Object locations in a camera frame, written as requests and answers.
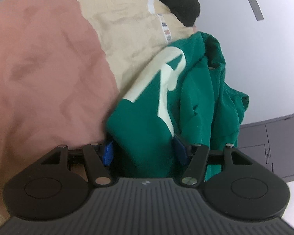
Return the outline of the green hoodie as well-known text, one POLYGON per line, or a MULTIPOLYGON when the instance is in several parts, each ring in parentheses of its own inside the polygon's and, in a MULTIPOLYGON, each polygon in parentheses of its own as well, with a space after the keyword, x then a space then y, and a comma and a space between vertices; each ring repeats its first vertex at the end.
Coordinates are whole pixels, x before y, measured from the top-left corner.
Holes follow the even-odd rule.
POLYGON ((142 70, 107 120, 119 145, 120 177, 179 176, 173 138, 221 151, 236 144, 249 96, 225 83, 226 62, 218 40, 197 32, 175 41, 142 70))

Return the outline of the patchwork bed quilt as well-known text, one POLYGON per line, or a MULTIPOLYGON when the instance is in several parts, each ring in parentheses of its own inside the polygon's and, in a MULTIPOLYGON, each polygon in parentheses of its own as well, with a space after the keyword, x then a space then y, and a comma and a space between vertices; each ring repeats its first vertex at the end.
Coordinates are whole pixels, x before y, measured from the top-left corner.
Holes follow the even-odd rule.
POLYGON ((0 226, 7 181, 57 145, 103 141, 144 67, 192 34, 159 0, 0 0, 0 226))

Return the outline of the wall switch panel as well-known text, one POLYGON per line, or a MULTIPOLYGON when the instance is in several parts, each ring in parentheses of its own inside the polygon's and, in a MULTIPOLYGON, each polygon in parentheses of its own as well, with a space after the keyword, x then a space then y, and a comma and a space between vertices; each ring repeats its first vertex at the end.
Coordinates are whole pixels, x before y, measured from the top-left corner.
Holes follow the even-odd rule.
POLYGON ((253 14, 256 18, 257 21, 262 21, 264 20, 263 14, 262 14, 262 10, 260 9, 259 3, 257 2, 257 0, 248 0, 250 7, 253 11, 253 14))

